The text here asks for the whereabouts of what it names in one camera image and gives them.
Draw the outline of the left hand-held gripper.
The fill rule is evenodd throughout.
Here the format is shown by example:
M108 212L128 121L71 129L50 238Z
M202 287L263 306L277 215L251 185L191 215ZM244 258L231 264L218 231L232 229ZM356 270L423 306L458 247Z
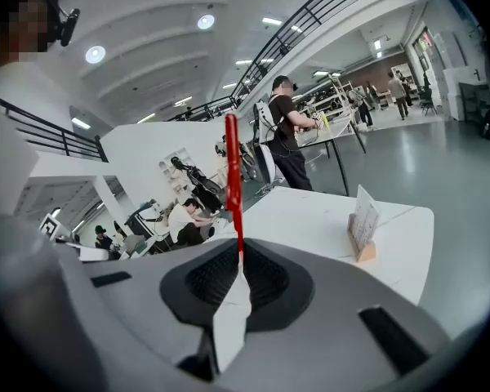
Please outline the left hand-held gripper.
M54 243L67 243L71 239L71 232L50 213L44 216L38 229Z

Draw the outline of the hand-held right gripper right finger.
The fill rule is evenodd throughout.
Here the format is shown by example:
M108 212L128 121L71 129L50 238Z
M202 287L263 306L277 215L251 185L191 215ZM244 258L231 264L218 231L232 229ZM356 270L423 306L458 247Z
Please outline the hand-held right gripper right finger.
M313 300L314 280L309 271L254 238L244 240L243 259L252 305L246 332L289 327Z

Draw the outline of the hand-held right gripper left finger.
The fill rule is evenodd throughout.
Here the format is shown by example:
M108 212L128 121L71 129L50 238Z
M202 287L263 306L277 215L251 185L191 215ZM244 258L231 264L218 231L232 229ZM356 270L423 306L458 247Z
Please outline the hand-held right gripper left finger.
M167 272L159 291L178 321L211 329L237 274L237 242L228 239Z

